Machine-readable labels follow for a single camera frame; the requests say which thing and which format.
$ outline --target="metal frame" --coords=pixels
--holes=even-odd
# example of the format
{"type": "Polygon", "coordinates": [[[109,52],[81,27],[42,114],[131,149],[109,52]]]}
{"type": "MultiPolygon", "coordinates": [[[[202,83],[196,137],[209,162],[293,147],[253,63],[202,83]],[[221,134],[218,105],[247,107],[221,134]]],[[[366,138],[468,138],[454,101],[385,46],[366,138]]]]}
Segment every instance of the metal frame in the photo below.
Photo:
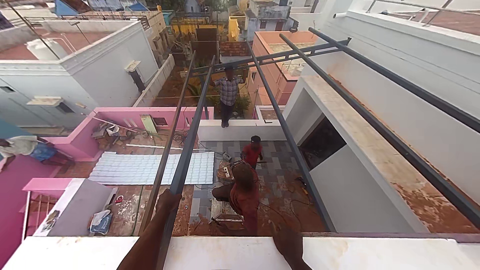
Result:
{"type": "Polygon", "coordinates": [[[142,219],[142,224],[140,225],[139,233],[142,233],[145,228],[148,226],[152,219],[153,210],[155,208],[156,198],[158,196],[158,190],[162,183],[163,173],[165,172],[165,166],[167,165],[168,155],[170,153],[170,148],[172,147],[173,142],[173,135],[175,134],[175,129],[177,128],[177,122],[180,117],[181,111],[181,104],[183,102],[183,98],[185,97],[185,89],[187,88],[188,80],[192,74],[192,67],[193,63],[195,63],[195,56],[197,51],[193,52],[192,60],[190,61],[190,67],[188,68],[187,76],[185,78],[185,82],[183,83],[183,87],[180,93],[180,99],[177,104],[177,109],[175,110],[175,115],[173,116],[172,127],[170,130],[170,134],[167,138],[167,144],[165,145],[165,149],[163,150],[162,159],[160,160],[160,164],[158,166],[158,170],[156,171],[155,181],[153,183],[152,192],[150,193],[150,197],[148,198],[148,203],[145,208],[145,214],[142,219]]]}
{"type": "MultiPolygon", "coordinates": [[[[339,41],[339,43],[343,44],[343,45],[348,45],[349,42],[350,42],[350,38],[339,41]]],[[[314,45],[314,46],[310,46],[310,47],[305,47],[305,48],[301,48],[300,50],[302,52],[310,52],[309,56],[315,56],[315,55],[321,55],[321,54],[326,54],[326,53],[330,53],[330,52],[341,51],[340,49],[335,49],[335,46],[332,45],[332,44],[329,44],[329,43],[314,45]]],[[[257,57],[257,60],[260,63],[260,65],[268,65],[268,64],[272,64],[272,63],[295,60],[295,59],[298,59],[298,58],[300,58],[300,56],[298,56],[296,52],[294,52],[293,50],[288,50],[288,51],[282,51],[282,52],[262,55],[262,56],[257,57]],[[284,58],[273,60],[273,58],[277,58],[277,57],[284,57],[284,58]]],[[[217,70],[225,68],[227,66],[239,67],[240,65],[248,64],[248,63],[251,63],[251,62],[253,62],[253,58],[240,60],[240,61],[234,61],[234,62],[228,62],[228,63],[224,63],[224,64],[216,64],[216,65],[213,66],[213,69],[214,69],[213,74],[223,72],[223,70],[220,70],[220,71],[217,71],[217,70]]],[[[242,67],[247,68],[247,67],[254,67],[254,66],[255,66],[255,64],[250,64],[250,65],[244,65],[242,67]]],[[[196,77],[196,76],[206,75],[205,73],[200,74],[201,72],[205,72],[206,70],[208,70],[208,67],[199,67],[199,68],[193,69],[192,71],[196,72],[196,73],[199,73],[197,75],[194,75],[194,77],[196,77]]]]}
{"type": "MultiPolygon", "coordinates": [[[[185,139],[185,146],[183,147],[183,151],[180,155],[180,160],[175,170],[175,174],[173,175],[172,184],[170,185],[170,191],[173,194],[182,194],[182,191],[183,191],[185,178],[187,177],[188,166],[190,164],[190,159],[192,157],[193,147],[197,139],[198,126],[200,125],[200,119],[202,117],[202,112],[203,112],[207,90],[208,90],[208,82],[210,81],[210,77],[212,75],[214,63],[215,63],[215,55],[212,57],[212,62],[210,64],[207,77],[205,78],[202,94],[200,95],[200,98],[198,100],[197,109],[195,110],[195,115],[193,117],[192,123],[190,124],[190,130],[187,133],[187,138],[185,139]]],[[[177,211],[178,209],[175,209],[170,212],[167,222],[165,224],[162,241],[160,242],[160,251],[158,253],[158,261],[156,265],[156,269],[158,270],[163,269],[163,266],[165,264],[165,258],[167,257],[168,246],[170,244],[170,239],[172,236],[173,225],[175,224],[175,218],[177,216],[177,211]]]]}
{"type": "MultiPolygon", "coordinates": [[[[358,61],[364,63],[368,67],[374,69],[383,76],[389,78],[393,82],[399,84],[406,90],[420,95],[418,92],[425,91],[417,85],[403,79],[397,74],[385,69],[384,67],[374,63],[373,61],[359,55],[357,52],[354,52],[352,49],[339,44],[335,40],[326,36],[325,34],[319,33],[318,31],[312,29],[309,30],[322,38],[323,40],[329,42],[332,45],[337,46],[339,49],[342,49],[345,53],[349,54],[358,61]]],[[[307,55],[305,55],[299,48],[297,48],[288,38],[283,34],[280,34],[280,37],[294,50],[296,51],[307,64],[319,74],[346,102],[352,106],[372,127],[380,133],[385,140],[387,140],[410,164],[412,164],[415,169],[417,169],[438,191],[440,191],[465,217],[467,217],[477,228],[480,228],[480,211],[473,206],[460,192],[458,192],[449,182],[446,181],[435,169],[428,165],[420,156],[417,155],[408,145],[406,145],[400,138],[398,138],[390,129],[388,129],[380,120],[378,120],[370,111],[368,111],[362,104],[360,104],[349,92],[344,90],[340,85],[338,85],[325,71],[323,71],[317,64],[315,64],[307,55]]],[[[432,104],[433,106],[441,104],[442,106],[437,107],[439,109],[444,109],[444,107],[451,108],[454,106],[442,101],[439,102],[439,98],[432,95],[423,95],[423,99],[432,104],[431,102],[436,101],[437,103],[432,104]]],[[[452,113],[451,110],[444,111],[445,113],[452,113]]]]}
{"type": "Polygon", "coordinates": [[[273,109],[275,111],[275,114],[278,118],[278,121],[280,122],[280,126],[282,127],[283,133],[285,134],[285,137],[287,138],[288,145],[290,146],[290,149],[292,149],[294,155],[295,155],[295,161],[297,162],[300,172],[302,174],[303,180],[307,183],[307,190],[313,197],[313,200],[315,202],[315,207],[317,208],[318,213],[320,214],[320,218],[322,219],[322,222],[325,225],[325,228],[327,229],[328,232],[336,233],[335,226],[333,225],[332,219],[330,218],[330,215],[328,214],[327,208],[325,207],[324,202],[322,201],[322,198],[320,197],[320,194],[318,193],[318,190],[315,188],[315,183],[313,182],[312,176],[310,175],[310,172],[307,168],[307,165],[305,164],[305,160],[303,159],[300,150],[295,143],[295,140],[293,138],[292,133],[290,132],[290,129],[288,128],[287,122],[285,121],[285,118],[283,117],[282,112],[280,111],[280,108],[278,107],[278,104],[275,100],[275,96],[272,93],[272,90],[270,89],[270,86],[268,85],[267,79],[265,78],[265,75],[262,71],[262,68],[260,67],[260,63],[258,62],[255,54],[253,53],[252,47],[250,46],[249,43],[248,45],[248,50],[250,51],[250,54],[252,55],[253,62],[255,63],[255,66],[257,67],[257,72],[258,75],[260,76],[260,79],[262,80],[262,83],[265,86],[265,90],[267,91],[268,97],[270,98],[270,101],[272,102],[273,109]]]}

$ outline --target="hair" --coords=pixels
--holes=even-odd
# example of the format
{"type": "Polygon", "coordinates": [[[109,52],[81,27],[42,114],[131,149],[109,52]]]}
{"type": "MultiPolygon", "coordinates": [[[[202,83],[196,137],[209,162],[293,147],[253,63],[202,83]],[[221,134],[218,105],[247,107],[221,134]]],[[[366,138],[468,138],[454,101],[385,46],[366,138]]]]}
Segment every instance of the hair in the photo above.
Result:
{"type": "Polygon", "coordinates": [[[253,173],[248,164],[238,164],[233,168],[233,177],[235,178],[235,184],[243,190],[250,191],[253,189],[253,173]]]}
{"type": "Polygon", "coordinates": [[[250,138],[253,142],[259,143],[262,139],[259,136],[255,135],[250,138]]]}

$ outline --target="worker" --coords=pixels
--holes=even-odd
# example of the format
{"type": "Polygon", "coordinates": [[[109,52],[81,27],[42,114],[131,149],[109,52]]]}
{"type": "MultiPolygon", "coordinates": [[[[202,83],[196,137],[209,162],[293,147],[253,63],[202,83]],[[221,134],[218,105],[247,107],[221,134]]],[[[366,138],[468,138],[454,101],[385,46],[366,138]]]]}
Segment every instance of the worker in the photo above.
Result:
{"type": "MultiPolygon", "coordinates": [[[[156,269],[165,223],[170,212],[178,208],[180,199],[181,194],[174,195],[169,189],[159,196],[155,216],[123,258],[117,270],[156,269]]],[[[275,247],[288,265],[293,270],[312,270],[302,258],[303,238],[301,234],[294,232],[286,225],[275,226],[272,222],[270,225],[275,247]]]]}
{"type": "Polygon", "coordinates": [[[220,86],[220,114],[222,117],[222,127],[228,127],[228,120],[232,116],[233,106],[237,99],[239,84],[245,83],[247,70],[243,70],[242,78],[233,75],[233,67],[227,66],[225,68],[225,76],[213,81],[210,77],[211,86],[220,86]]]}
{"type": "Polygon", "coordinates": [[[260,137],[255,135],[250,138],[251,142],[248,145],[243,147],[242,152],[240,153],[240,158],[255,170],[257,167],[257,161],[260,157],[260,160],[263,160],[262,156],[262,145],[260,144],[260,137]]]}
{"type": "Polygon", "coordinates": [[[2,171],[13,162],[15,155],[30,156],[45,165],[63,166],[64,164],[73,164],[69,157],[54,148],[53,143],[32,135],[0,139],[0,155],[7,159],[2,171]]]}
{"type": "Polygon", "coordinates": [[[257,172],[248,164],[238,164],[232,170],[234,183],[212,189],[212,195],[217,201],[229,202],[233,210],[243,216],[245,229],[230,230],[226,226],[221,230],[228,235],[257,235],[260,204],[257,172]]]}

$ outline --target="boy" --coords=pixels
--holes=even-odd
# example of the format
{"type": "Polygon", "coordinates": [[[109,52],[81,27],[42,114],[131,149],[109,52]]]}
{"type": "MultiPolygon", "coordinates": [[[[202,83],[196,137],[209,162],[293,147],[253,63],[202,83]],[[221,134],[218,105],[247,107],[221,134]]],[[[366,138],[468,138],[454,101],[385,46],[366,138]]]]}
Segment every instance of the boy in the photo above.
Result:
{"type": "Polygon", "coordinates": [[[249,145],[245,145],[242,152],[240,153],[240,157],[246,163],[250,164],[250,166],[255,170],[257,167],[257,160],[260,157],[260,160],[263,160],[264,157],[262,156],[262,145],[260,144],[260,137],[255,135],[251,137],[251,143],[249,145]]]}
{"type": "Polygon", "coordinates": [[[218,201],[229,202],[233,210],[244,218],[246,229],[230,230],[222,226],[225,234],[233,236],[257,235],[257,209],[260,204],[257,172],[247,164],[239,164],[232,170],[235,183],[216,187],[212,195],[218,201]]]}

